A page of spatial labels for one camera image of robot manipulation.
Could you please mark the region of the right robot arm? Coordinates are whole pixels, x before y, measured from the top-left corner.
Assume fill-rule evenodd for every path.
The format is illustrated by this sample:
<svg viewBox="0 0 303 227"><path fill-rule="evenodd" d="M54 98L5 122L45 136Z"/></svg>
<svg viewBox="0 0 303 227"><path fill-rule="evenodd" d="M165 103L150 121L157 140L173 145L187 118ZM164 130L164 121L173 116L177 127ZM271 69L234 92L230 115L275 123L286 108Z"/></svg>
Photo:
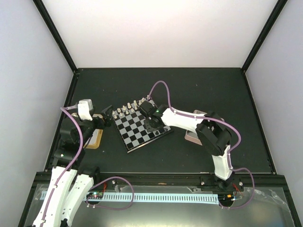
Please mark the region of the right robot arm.
<svg viewBox="0 0 303 227"><path fill-rule="evenodd" d="M141 104L138 109L145 117L144 124L148 132L172 126L196 135L206 152L212 156L216 187L226 191L232 186L233 167L229 154L232 135L218 115L214 112L210 116L188 113L167 105L157 107L149 102Z"/></svg>

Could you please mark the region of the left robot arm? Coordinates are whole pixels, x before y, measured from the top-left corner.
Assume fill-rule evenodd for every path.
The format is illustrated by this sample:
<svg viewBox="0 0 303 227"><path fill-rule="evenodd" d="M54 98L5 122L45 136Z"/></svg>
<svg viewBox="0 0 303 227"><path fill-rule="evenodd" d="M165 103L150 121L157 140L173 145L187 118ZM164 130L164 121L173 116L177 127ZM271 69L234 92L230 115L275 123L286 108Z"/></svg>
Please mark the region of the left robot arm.
<svg viewBox="0 0 303 227"><path fill-rule="evenodd" d="M113 119L113 107L94 115L90 99L62 107L66 119L60 129L60 140L54 154L51 180L46 196L33 221L34 227L70 227L81 202L89 189L101 185L98 167L80 168L85 155L85 144L95 130L109 127Z"/></svg>

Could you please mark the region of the white second left arm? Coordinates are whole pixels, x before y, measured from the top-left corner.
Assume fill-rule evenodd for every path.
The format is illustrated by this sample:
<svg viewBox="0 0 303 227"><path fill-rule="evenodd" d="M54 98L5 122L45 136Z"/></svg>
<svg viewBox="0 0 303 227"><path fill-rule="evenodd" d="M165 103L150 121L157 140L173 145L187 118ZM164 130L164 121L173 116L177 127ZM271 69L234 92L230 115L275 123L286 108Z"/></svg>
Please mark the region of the white second left arm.
<svg viewBox="0 0 303 227"><path fill-rule="evenodd" d="M78 175L75 183L70 190L62 209L62 223L71 226L75 214L86 198L88 191L100 182L100 169L97 166L80 166L85 155L85 146L89 144L94 131L103 130L111 126L112 123L112 105L102 110L100 115L94 115L91 100L81 100L73 107L67 107L66 110L77 108L77 118L73 118L77 123L77 129L81 130L79 134L79 149L72 158L73 165L71 169L77 169Z"/></svg>

